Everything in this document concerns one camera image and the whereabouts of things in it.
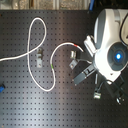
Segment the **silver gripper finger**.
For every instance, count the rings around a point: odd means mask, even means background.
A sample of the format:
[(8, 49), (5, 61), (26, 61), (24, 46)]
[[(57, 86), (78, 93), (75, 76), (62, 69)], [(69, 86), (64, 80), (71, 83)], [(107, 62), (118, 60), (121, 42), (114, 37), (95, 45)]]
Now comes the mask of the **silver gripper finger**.
[(77, 51), (71, 51), (70, 52), (70, 58), (71, 59), (76, 59), (76, 57), (77, 57)]
[(69, 64), (69, 67), (71, 68), (71, 69), (74, 69), (75, 68), (75, 66), (77, 65), (77, 60), (72, 60), (72, 62)]

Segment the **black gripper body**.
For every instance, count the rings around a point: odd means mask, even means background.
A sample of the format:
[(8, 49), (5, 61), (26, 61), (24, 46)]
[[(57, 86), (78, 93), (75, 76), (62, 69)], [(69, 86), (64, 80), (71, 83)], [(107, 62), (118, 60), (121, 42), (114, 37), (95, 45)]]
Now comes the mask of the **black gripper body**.
[(77, 68), (78, 75), (76, 75), (72, 81), (75, 85), (78, 85), (94, 73), (96, 69), (93, 66), (93, 59), (90, 58), (85, 52), (77, 52), (77, 57), (73, 60), (77, 60), (78, 62), (75, 66), (75, 68)]

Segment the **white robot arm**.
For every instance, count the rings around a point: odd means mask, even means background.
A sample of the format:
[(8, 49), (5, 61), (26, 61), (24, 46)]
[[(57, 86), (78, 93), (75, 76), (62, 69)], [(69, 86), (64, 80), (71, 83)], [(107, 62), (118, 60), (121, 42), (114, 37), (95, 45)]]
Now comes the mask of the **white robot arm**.
[(85, 51), (73, 51), (74, 68), (79, 61), (89, 61), (73, 81), (78, 85), (93, 72), (97, 71), (109, 82), (114, 82), (128, 64), (128, 9), (104, 9), (95, 21), (94, 35), (84, 40)]

